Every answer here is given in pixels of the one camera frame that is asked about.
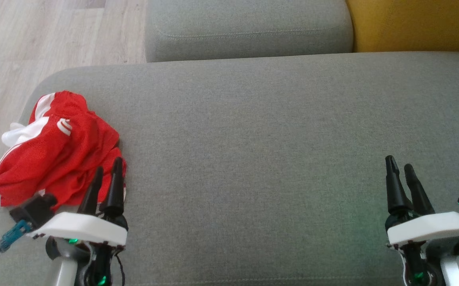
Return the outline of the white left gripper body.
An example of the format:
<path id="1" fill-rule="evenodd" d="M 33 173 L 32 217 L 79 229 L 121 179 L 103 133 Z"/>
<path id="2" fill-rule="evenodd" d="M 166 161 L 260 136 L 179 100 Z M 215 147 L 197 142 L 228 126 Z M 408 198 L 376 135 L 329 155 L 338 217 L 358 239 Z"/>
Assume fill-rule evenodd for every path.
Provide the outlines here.
<path id="1" fill-rule="evenodd" d="M 113 286 L 111 265 L 125 249 L 127 234 L 97 216 L 64 212 L 29 237 L 47 238 L 51 265 L 44 286 Z"/>

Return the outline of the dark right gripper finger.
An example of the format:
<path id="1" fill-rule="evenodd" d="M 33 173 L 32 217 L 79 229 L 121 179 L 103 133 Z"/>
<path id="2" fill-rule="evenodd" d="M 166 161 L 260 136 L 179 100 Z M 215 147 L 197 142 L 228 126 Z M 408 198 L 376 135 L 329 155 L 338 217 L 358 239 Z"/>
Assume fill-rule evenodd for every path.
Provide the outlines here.
<path id="1" fill-rule="evenodd" d="M 386 230 L 411 219 L 412 203 L 406 197 L 400 181 L 400 171 L 395 158 L 391 155 L 385 157 L 386 188 L 389 216 L 384 223 Z"/>
<path id="2" fill-rule="evenodd" d="M 429 200 L 422 183 L 420 183 L 418 176 L 411 164 L 404 166 L 406 184 L 411 193 L 413 210 L 419 216 L 435 214 L 435 210 Z"/>

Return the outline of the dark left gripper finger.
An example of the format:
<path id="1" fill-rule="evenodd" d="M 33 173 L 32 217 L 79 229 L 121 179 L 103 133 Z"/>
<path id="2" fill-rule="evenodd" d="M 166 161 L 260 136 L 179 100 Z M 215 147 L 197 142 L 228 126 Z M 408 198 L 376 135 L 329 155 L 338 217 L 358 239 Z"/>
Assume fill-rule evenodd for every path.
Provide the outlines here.
<path id="1" fill-rule="evenodd" d="M 98 194 L 104 177 L 104 169 L 99 166 L 96 169 L 95 175 L 86 191 L 82 203 L 79 205 L 77 213 L 96 216 L 98 205 Z"/>
<path id="2" fill-rule="evenodd" d="M 128 222 L 124 217 L 124 176 L 123 176 L 123 159 L 117 157 L 114 160 L 110 186 L 106 198 L 99 206 L 102 218 L 117 226 L 129 230 Z"/>

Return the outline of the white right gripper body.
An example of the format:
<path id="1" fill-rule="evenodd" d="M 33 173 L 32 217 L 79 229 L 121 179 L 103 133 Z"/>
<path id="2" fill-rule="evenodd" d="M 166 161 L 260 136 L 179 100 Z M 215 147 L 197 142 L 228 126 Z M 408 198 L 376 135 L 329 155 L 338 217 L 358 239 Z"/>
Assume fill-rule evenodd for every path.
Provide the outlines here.
<path id="1" fill-rule="evenodd" d="M 459 213 L 429 214 L 387 230 L 403 286 L 459 286 Z"/>

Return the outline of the red mesh shorts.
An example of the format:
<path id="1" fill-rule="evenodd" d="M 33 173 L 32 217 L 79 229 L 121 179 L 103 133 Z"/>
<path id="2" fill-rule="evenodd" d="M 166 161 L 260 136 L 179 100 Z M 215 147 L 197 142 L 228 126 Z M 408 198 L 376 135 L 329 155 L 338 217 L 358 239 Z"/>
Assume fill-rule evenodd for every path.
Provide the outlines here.
<path id="1" fill-rule="evenodd" d="M 118 142 L 117 131 L 92 113 L 71 119 L 31 115 L 0 159 L 1 206 L 16 206 L 41 191 L 55 196 L 56 207 L 78 205 L 97 167 L 108 174 L 121 156 Z"/>

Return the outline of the large grey sofa seat cushion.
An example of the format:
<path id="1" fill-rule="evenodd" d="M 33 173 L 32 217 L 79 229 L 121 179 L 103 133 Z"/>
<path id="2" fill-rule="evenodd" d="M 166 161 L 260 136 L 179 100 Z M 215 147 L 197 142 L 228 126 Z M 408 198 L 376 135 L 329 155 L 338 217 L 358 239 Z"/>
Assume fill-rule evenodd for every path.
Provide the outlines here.
<path id="1" fill-rule="evenodd" d="M 120 134 L 125 286 L 402 286 L 384 158 L 459 211 L 459 53 L 378 52 L 63 70 Z"/>

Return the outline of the yellow sofa backrest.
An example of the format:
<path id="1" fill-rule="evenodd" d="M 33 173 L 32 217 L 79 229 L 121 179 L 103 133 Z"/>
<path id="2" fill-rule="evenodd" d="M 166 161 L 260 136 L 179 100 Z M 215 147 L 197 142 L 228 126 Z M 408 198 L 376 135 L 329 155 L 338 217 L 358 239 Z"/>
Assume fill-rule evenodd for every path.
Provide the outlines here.
<path id="1" fill-rule="evenodd" d="M 459 0 L 346 0 L 355 52 L 459 51 Z"/>

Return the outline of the small grey sofa seat cushion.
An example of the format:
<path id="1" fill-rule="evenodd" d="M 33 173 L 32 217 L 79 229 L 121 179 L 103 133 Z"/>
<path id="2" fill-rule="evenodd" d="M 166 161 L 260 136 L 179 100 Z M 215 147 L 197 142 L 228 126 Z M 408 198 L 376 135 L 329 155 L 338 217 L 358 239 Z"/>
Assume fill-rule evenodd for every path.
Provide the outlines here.
<path id="1" fill-rule="evenodd" d="M 353 51 L 345 0 L 148 0 L 148 63 Z"/>

